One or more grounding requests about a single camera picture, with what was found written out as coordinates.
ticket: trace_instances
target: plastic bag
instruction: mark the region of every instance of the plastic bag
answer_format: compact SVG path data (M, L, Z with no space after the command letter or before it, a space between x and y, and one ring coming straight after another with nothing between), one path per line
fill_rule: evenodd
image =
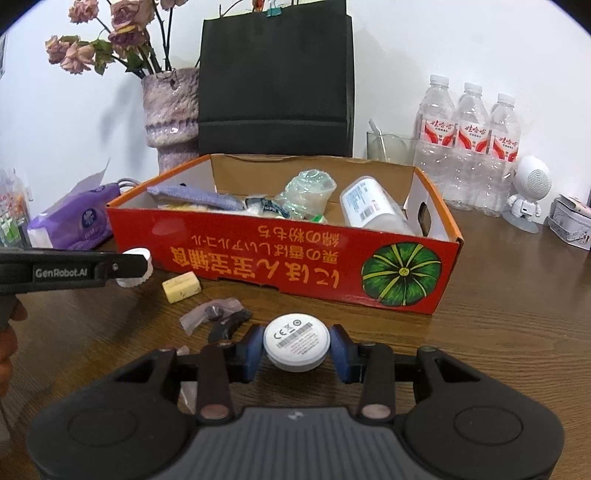
M198 305L189 313L183 315L179 322L187 335L191 335L195 328L201 325L205 320L214 322L224 320L232 313L242 310L242 303L237 299L216 299Z
M293 219L311 219L324 215L326 203L336 190L336 182L325 171L304 170L291 179L277 197Z
M187 345L183 345L177 350L178 356L189 355L190 353ZM195 414L195 405L197 403L197 382L181 382L181 398L191 413Z

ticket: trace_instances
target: leaf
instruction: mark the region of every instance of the leaf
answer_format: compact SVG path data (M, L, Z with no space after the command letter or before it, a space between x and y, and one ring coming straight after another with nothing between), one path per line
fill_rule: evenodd
M105 61L95 60L95 72L99 75L103 75L105 69L107 68L107 64Z
M144 66L144 61L142 58L134 51L129 50L127 52L127 70L126 72L137 72L142 70Z
M97 53L104 53L106 55L108 55L109 57L112 55L113 53L113 45L111 44L110 41L106 41L106 40L95 40L94 42L91 43L91 45L94 47L95 52Z
M73 44L74 42L80 41L80 37L78 35L64 35L59 41Z

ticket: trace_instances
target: human hand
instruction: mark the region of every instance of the human hand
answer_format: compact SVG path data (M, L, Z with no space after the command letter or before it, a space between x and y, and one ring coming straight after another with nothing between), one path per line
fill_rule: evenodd
M27 311L20 301L10 315L11 320L19 322L27 318ZM17 336L9 325L6 330L0 332L0 398L8 392L8 383L12 378L12 362L10 357L18 349Z

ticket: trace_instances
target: label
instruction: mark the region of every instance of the label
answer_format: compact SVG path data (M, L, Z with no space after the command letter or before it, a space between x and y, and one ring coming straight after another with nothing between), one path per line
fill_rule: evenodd
M71 280L90 280L93 278L93 271L88 265L73 264L64 266L63 264L43 264L34 265L33 274L35 281L71 281Z
M94 208L88 208L82 213L80 219L80 225L82 227L81 239L90 240L100 237L105 231L105 222L101 215Z
M436 116L423 116L421 125L421 140L427 143L451 147L456 124L451 120Z
M500 130L493 130L491 133L491 148L489 154L500 160L514 161L517 158L519 139L512 139L509 135Z
M312 330L312 323L307 322L302 325L301 320L294 320L287 323L283 328L273 334L277 340L277 348L284 348L292 355L305 355L320 343L318 334Z
M462 121L458 124L456 146L486 153L490 130L482 124Z
M363 179L345 194L345 211L353 227L363 228L383 213L392 213L388 197L375 179Z

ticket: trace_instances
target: barcode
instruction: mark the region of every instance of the barcode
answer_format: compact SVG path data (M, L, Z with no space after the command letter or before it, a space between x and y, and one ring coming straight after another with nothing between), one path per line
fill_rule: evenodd
M371 205L369 207L367 207L363 212L361 212L361 219L365 220L369 215L371 215L374 212L374 207L372 207Z
M290 343L293 343L296 338L298 338L300 335L302 335L303 333L305 333L307 330L310 330L311 328L312 328L312 324L310 322L306 323L303 327L298 328L289 337L284 338L281 342L279 342L277 344L277 346L279 348L283 348L283 347L289 345Z

